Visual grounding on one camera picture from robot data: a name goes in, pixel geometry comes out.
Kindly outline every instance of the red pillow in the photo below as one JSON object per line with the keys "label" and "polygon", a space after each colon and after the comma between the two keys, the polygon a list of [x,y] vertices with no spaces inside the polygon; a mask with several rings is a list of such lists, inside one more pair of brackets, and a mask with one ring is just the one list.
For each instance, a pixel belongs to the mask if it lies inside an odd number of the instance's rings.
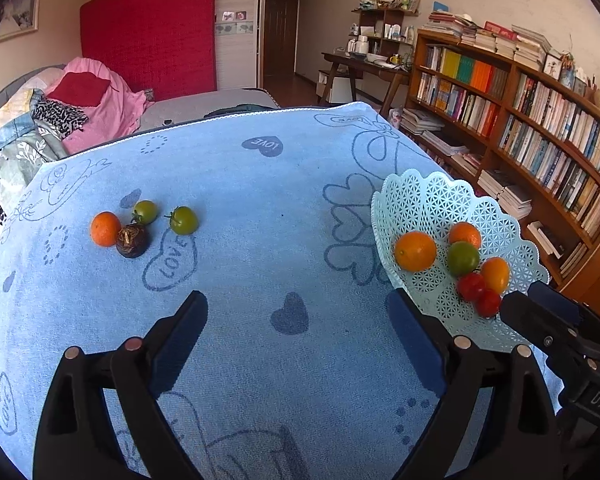
{"label": "red pillow", "polygon": [[110,84],[91,72],[67,72],[47,97],[73,106],[98,106]]}

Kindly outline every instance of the perforated basket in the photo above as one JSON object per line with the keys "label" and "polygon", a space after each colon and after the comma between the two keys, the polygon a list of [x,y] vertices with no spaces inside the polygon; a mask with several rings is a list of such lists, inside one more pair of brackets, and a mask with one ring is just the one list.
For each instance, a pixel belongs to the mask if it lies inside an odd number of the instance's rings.
{"label": "perforated basket", "polygon": [[[403,287],[419,309],[436,316],[451,335],[470,337],[483,349],[509,352],[525,342],[496,316],[483,319],[456,293],[456,279],[446,268],[448,231],[456,222],[471,222],[482,235],[480,263],[491,256],[503,257],[510,267],[509,287],[526,292],[537,280],[549,281],[540,264],[538,248],[520,237],[520,225],[504,214],[490,197],[478,198],[464,180],[451,181],[443,173],[423,178],[417,170],[402,176],[391,174],[374,193],[371,222],[382,265],[394,287]],[[407,272],[395,263],[396,240],[410,231],[429,234],[438,248],[434,265],[423,272]]]}

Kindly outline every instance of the pink blanket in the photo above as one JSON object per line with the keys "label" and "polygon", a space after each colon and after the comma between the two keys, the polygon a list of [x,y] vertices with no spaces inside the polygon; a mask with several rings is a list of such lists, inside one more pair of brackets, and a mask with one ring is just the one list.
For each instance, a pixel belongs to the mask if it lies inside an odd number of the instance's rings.
{"label": "pink blanket", "polygon": [[[124,79],[94,59],[77,57],[65,67],[64,73],[67,72],[91,72],[111,81],[99,106],[83,108],[89,118],[83,130],[75,130],[62,141],[71,155],[131,134],[138,128],[144,110],[152,104],[146,100],[144,92],[133,93]],[[47,88],[45,94],[50,94],[60,81]]]}

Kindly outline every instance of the desk leg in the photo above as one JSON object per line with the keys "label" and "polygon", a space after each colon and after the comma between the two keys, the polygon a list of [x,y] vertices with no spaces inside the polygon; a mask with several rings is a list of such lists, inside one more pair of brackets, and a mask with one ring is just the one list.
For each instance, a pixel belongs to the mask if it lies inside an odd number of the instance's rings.
{"label": "desk leg", "polygon": [[320,99],[320,102],[318,103],[320,106],[324,106],[327,104],[327,96],[329,95],[329,92],[331,92],[331,87],[333,86],[333,78],[336,77],[339,66],[340,66],[340,64],[336,63],[336,62],[334,62],[331,65],[331,70],[329,70],[329,77],[327,78],[327,84],[324,86],[324,92],[322,92],[322,98]]}
{"label": "desk leg", "polygon": [[353,72],[353,69],[349,66],[349,83],[351,84],[351,100],[357,101],[358,94],[356,92],[356,73]]}
{"label": "desk leg", "polygon": [[386,95],[384,96],[384,101],[382,101],[382,108],[380,108],[380,116],[387,119],[389,117],[389,108],[391,108],[391,103],[394,100],[395,93],[398,91],[398,87],[400,86],[400,82],[402,81],[402,74],[396,72],[394,74],[394,78],[389,85],[389,89],[386,91]]}

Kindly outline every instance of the gray mattress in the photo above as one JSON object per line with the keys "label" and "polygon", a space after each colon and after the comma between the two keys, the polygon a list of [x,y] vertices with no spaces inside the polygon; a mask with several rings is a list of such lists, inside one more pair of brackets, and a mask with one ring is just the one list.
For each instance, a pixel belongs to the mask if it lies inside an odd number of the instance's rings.
{"label": "gray mattress", "polygon": [[202,119],[206,114],[215,110],[242,104],[280,108],[267,92],[259,89],[236,88],[176,97],[157,102],[149,107],[140,117],[140,128],[135,133],[161,128],[165,125],[164,121],[181,124]]}

